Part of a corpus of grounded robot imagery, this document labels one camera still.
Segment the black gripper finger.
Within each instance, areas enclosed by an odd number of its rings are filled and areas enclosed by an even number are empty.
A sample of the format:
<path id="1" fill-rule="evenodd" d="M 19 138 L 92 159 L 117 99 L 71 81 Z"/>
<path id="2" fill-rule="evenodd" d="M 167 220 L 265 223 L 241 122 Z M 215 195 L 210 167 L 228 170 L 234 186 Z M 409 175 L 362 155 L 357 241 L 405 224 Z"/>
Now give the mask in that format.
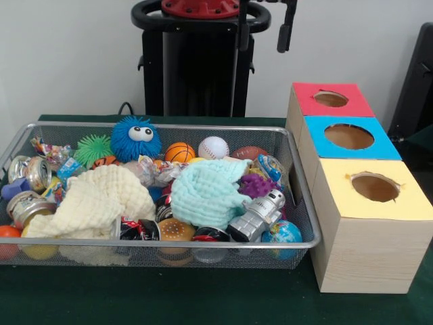
<path id="1" fill-rule="evenodd" d="M 284 53 L 289 51 L 290 41 L 292 36 L 292 28 L 294 23 L 294 16 L 296 14 L 297 0 L 281 1 L 286 4 L 286 13 L 283 24 L 279 28 L 279 35 L 277 40 L 277 51 Z"/>
<path id="2" fill-rule="evenodd" d="M 239 1 L 237 48 L 239 51 L 246 51 L 249 44 L 250 29 L 247 23 L 249 0 Z"/>

